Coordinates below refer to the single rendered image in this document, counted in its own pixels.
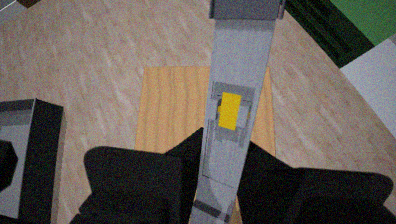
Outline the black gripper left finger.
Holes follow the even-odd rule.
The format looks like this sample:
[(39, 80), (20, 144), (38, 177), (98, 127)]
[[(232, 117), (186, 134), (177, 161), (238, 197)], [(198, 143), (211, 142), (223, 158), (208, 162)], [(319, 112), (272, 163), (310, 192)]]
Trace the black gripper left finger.
[(108, 146), (89, 149), (84, 167), (91, 192), (103, 187), (163, 197), (169, 200), (169, 224), (188, 224), (198, 184), (203, 129), (163, 154)]

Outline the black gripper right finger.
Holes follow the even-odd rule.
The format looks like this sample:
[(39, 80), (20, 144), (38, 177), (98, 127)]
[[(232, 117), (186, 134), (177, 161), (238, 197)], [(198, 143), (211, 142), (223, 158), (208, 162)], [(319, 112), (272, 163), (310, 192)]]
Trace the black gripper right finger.
[(293, 224), (310, 196), (383, 204), (392, 190), (392, 179), (380, 173), (292, 168), (250, 141), (237, 197), (243, 224)]

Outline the wooden board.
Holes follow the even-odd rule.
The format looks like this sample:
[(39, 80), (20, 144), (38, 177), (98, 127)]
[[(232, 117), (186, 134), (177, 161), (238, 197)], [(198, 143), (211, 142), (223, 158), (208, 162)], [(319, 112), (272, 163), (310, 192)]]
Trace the wooden board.
[[(210, 66), (145, 67), (134, 150), (163, 154), (204, 127)], [(276, 158), (270, 67), (250, 141)]]

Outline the grey rectangular tray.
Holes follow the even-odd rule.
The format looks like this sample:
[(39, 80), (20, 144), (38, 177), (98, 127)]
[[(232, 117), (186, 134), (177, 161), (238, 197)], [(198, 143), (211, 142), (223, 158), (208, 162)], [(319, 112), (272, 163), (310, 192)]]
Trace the grey rectangular tray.
[(0, 215), (51, 223), (63, 106), (35, 98), (0, 101), (0, 140), (11, 141), (18, 162), (0, 192)]

